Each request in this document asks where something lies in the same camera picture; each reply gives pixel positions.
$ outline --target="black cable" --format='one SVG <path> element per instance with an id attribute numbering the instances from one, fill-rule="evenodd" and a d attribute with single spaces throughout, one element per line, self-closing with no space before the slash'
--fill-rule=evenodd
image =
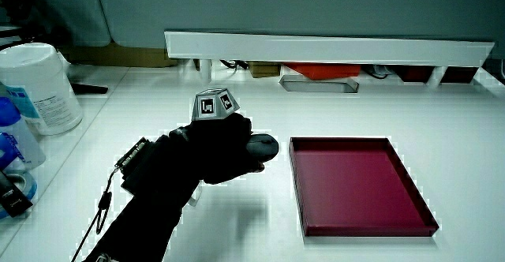
<path id="1" fill-rule="evenodd" d="M 92 223 L 89 225 L 88 231 L 86 231 L 86 234 L 82 238 L 82 241 L 80 242 L 79 247 L 77 248 L 77 251 L 75 255 L 72 258 L 72 262 L 75 262 L 77 255 L 80 252 L 80 249 L 82 248 L 82 245 L 84 244 L 84 241 L 86 241 L 86 238 L 89 235 L 90 230 L 93 228 L 93 225 L 95 224 L 96 220 L 98 219 L 98 223 L 96 224 L 96 234 L 100 234 L 100 232 L 103 229 L 103 225 L 105 224 L 105 219 L 107 218 L 107 214 L 109 213 L 109 207 L 110 207 L 110 200 L 112 198 L 112 192 L 109 191 L 110 184 L 112 182 L 112 177 L 116 172 L 118 172 L 119 167 L 114 168 L 114 171 L 109 176 L 109 180 L 107 181 L 107 187 L 105 188 L 105 191 L 103 191 L 102 197 L 100 198 L 100 202 L 98 203 L 98 211 L 96 212 L 95 218 L 93 218 Z"/>
<path id="2" fill-rule="evenodd" d="M 240 61 L 240 60 L 233 60 L 234 61 L 233 63 L 230 63 L 230 62 L 225 61 L 225 60 L 220 60 L 220 61 L 221 61 L 221 63 L 223 65 L 225 65 L 229 69 L 236 69 L 238 66 L 240 66 L 243 69 L 248 69 L 249 68 L 249 65 L 247 64 L 247 62 Z"/>
<path id="3" fill-rule="evenodd" d="M 383 77 L 379 77 L 379 76 L 375 75 L 374 73 L 370 73 L 370 72 L 368 72 L 368 71 L 365 71 L 365 72 L 366 72 L 367 74 L 369 74 L 370 76 L 375 77 L 377 80 L 383 80 L 383 79 L 385 79 L 387 76 L 389 76 L 389 75 L 384 75 Z"/>

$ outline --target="grey wall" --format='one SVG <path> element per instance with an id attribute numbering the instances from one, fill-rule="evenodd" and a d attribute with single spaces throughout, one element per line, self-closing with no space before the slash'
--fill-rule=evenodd
<path id="1" fill-rule="evenodd" d="M 100 0 L 36 0 L 36 5 L 40 9 L 37 20 L 51 28 L 53 24 L 65 26 L 75 45 L 100 47 L 110 43 Z"/>
<path id="2" fill-rule="evenodd" d="M 113 40 L 165 47 L 165 29 L 497 42 L 505 0 L 102 0 Z"/>

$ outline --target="grey dodecahedron marker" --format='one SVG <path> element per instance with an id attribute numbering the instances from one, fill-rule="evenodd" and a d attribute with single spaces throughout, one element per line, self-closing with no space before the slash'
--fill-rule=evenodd
<path id="1" fill-rule="evenodd" d="M 228 88 L 210 88 L 196 94 L 191 120 L 224 119 L 239 108 Z"/>

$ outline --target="red container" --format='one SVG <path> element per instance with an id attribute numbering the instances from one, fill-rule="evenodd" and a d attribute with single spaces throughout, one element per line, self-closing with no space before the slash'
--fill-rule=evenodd
<path id="1" fill-rule="evenodd" d="M 388 139 L 293 137 L 305 236 L 431 237 L 439 228 Z"/>
<path id="2" fill-rule="evenodd" d="M 339 77 L 357 77 L 360 73 L 360 65 L 345 64 L 316 64 L 290 62 L 283 65 L 295 70 L 312 80 L 326 80 Z"/>

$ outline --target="red tray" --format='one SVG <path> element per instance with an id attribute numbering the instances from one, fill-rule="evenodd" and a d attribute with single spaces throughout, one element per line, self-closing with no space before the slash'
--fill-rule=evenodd
<path id="1" fill-rule="evenodd" d="M 386 138 L 292 137 L 305 236 L 431 237 L 439 226 Z"/>

